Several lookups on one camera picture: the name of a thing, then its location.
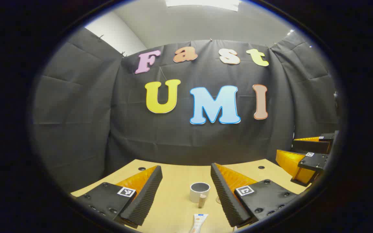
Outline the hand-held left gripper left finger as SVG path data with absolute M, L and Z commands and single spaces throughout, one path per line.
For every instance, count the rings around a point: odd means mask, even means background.
M 115 172 L 124 165 L 107 165 L 100 180 L 92 188 L 80 187 L 71 197 L 90 216 L 108 224 L 138 228 L 148 216 L 155 195 L 163 179 L 160 165 L 130 168 L 128 172 Z

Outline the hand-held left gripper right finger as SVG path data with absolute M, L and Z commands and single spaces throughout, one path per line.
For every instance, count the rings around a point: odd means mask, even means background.
M 231 227 L 270 219 L 303 192 L 275 163 L 212 163 L 210 175 Z

